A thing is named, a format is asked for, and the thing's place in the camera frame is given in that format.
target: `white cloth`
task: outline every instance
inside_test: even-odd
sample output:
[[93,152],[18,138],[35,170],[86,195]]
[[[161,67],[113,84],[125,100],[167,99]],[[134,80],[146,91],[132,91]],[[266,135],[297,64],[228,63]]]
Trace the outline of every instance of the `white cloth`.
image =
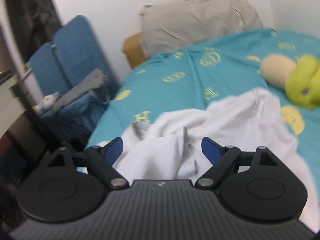
[[268,147],[307,188],[308,200],[300,220],[314,232],[319,230],[314,179],[297,153],[297,138],[281,119],[278,98],[264,89],[214,101],[206,111],[167,112],[154,124],[131,123],[122,135],[123,153],[113,167],[130,184],[134,179],[195,182],[212,167],[201,151],[201,140],[206,136],[222,146],[234,145],[242,151]]

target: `beige plush toy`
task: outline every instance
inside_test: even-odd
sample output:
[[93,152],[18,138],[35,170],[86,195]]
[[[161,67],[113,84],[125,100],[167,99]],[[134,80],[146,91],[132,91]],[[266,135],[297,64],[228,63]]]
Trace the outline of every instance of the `beige plush toy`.
[[284,55],[271,54],[260,70],[262,77],[285,90],[291,101],[309,109],[320,106],[320,62],[313,55],[303,55],[295,63]]

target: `yellow print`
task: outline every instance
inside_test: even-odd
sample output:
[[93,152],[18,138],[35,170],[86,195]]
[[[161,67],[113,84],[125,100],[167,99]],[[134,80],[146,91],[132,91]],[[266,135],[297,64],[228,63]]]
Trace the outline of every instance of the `yellow print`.
[[221,57],[214,51],[206,52],[200,60],[202,66],[211,66],[221,62]]
[[207,51],[214,51],[213,47],[205,47],[204,49],[207,50]]
[[306,42],[309,42],[309,43],[316,43],[316,40],[313,40],[313,39],[307,39],[307,38],[306,38],[305,41],[306,41]]
[[131,94],[131,90],[123,90],[116,96],[115,101],[120,101],[122,99],[125,99],[130,94]]
[[170,75],[167,75],[166,77],[162,78],[162,81],[164,82],[175,82],[180,80],[181,78],[184,78],[186,74],[183,72],[176,72]]
[[257,56],[254,56],[254,55],[248,55],[247,57],[245,57],[247,60],[252,60],[252,61],[255,61],[255,62],[261,62],[261,59]]
[[270,31],[271,35],[274,36],[275,38],[277,37],[277,32],[275,30]]
[[211,87],[207,87],[203,89],[203,96],[205,100],[211,100],[212,98],[217,97],[219,94],[213,92]]
[[281,108],[282,120],[290,125],[295,135],[299,135],[305,128],[305,122],[303,120],[300,111],[291,105],[285,105]]
[[145,69],[142,69],[142,70],[137,71],[138,74],[145,73],[145,72],[146,72]]
[[278,44],[279,49],[282,50],[295,50],[296,47],[292,43],[287,43],[287,42],[280,42]]
[[137,122],[145,122],[145,123],[150,123],[150,120],[148,119],[148,114],[150,112],[149,111],[142,111],[142,114],[135,114],[135,120]]
[[176,59],[180,59],[180,58],[183,56],[183,53],[177,51],[173,56],[174,56]]

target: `gray pillow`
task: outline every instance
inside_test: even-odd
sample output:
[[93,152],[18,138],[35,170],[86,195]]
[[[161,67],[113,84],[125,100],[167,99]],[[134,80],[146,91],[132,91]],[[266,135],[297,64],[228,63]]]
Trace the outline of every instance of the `gray pillow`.
[[180,0],[144,7],[140,42],[145,55],[151,57],[261,27],[257,11],[247,0]]

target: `small toy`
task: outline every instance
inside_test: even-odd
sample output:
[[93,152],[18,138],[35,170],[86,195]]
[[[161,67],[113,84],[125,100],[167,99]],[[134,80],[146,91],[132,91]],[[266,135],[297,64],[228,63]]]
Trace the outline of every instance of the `small toy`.
[[28,61],[27,63],[25,63],[24,65],[24,72],[26,73],[28,70],[31,69],[31,66],[30,66],[30,61]]
[[59,98],[59,92],[55,92],[52,95],[45,96],[39,104],[33,106],[32,108],[38,115],[43,115]]
[[269,84],[285,90],[294,103],[308,109],[320,106],[320,62],[313,55],[303,55],[295,63],[284,55],[271,54],[260,70]]

